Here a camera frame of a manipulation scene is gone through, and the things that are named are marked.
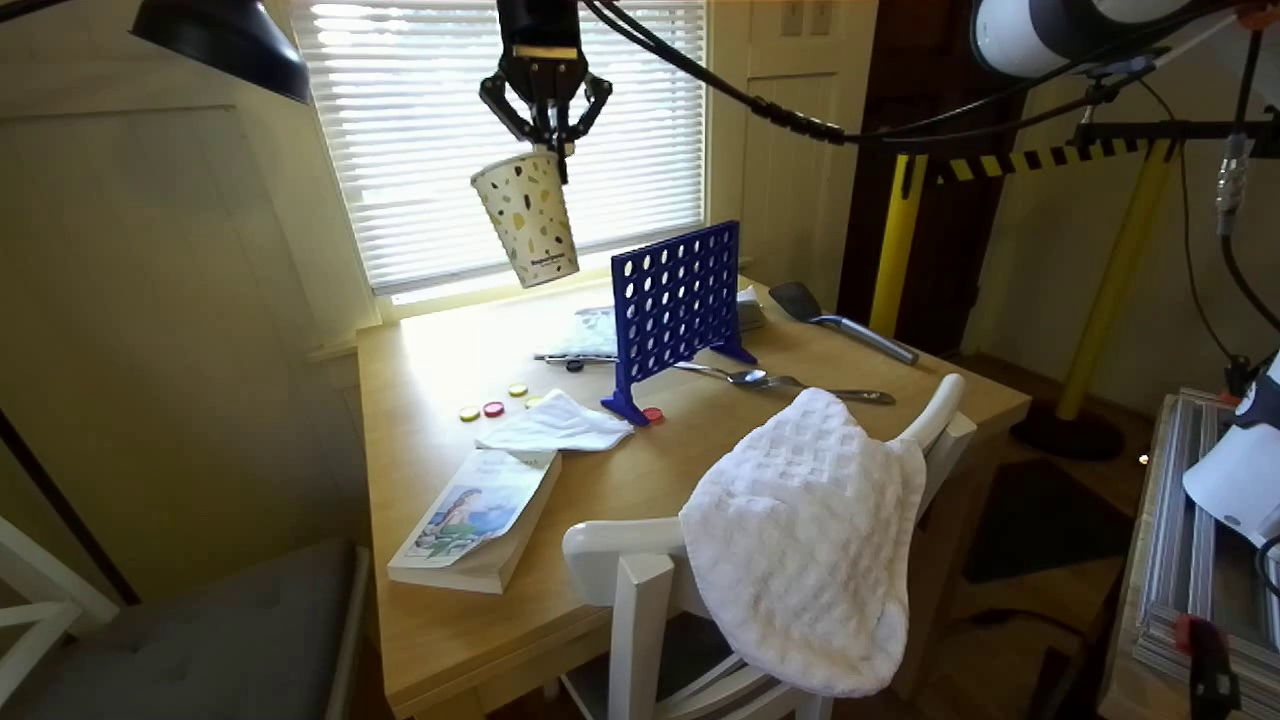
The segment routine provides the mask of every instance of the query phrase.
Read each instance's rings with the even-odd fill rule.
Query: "blue connect four board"
[[[602,404],[634,425],[647,425],[634,386],[704,347],[757,363],[735,324],[735,223],[613,257],[613,319],[618,387]]]

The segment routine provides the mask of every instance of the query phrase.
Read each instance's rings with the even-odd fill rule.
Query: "window blinds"
[[[704,66],[704,0],[625,9]],[[704,219],[704,88],[594,11],[582,25],[594,73],[613,82],[605,117],[567,155],[582,251]],[[476,91],[501,60],[497,0],[306,0],[298,45],[369,283],[407,294],[506,272],[472,192],[486,166],[527,152]]]

